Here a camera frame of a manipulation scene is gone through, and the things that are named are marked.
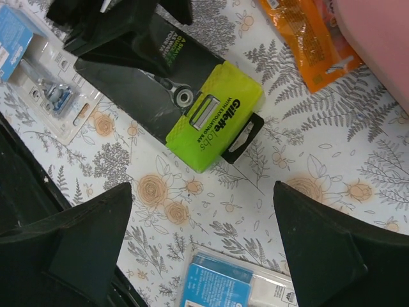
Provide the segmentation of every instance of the razor blade refill package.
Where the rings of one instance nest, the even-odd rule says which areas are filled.
[[[298,306],[291,278],[190,245],[175,307]]]
[[[0,78],[64,145],[103,96],[73,69],[75,60],[34,13],[0,7]]]
[[[55,0],[47,16],[72,28],[65,49],[79,57],[77,72],[195,171],[220,156],[234,162],[263,126],[254,113],[262,87],[157,15],[159,1],[122,0],[105,13],[83,1],[72,8],[72,16],[90,12],[81,22],[64,2]],[[160,4],[191,19],[190,1]]]

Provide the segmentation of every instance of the table surface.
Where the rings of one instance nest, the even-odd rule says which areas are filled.
[[[46,0],[23,5],[40,17],[47,9]],[[173,305],[189,242],[289,274],[272,203],[276,180],[409,234],[409,116],[368,68],[311,95],[254,1],[198,0],[194,9],[194,25],[183,29],[266,92],[266,124],[235,165],[194,173],[108,100],[65,146],[0,87],[0,111],[72,205],[132,183],[118,265],[146,302]]]

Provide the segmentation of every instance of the lime green packaging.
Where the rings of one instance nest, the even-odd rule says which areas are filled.
[[[261,85],[162,17],[150,28],[169,76],[83,59],[75,69],[195,171],[235,162],[263,125]]]
[[[261,86],[227,61],[214,68],[200,92],[166,137],[166,146],[198,172],[227,150],[263,98]],[[215,99],[217,107],[200,129],[195,127]]]

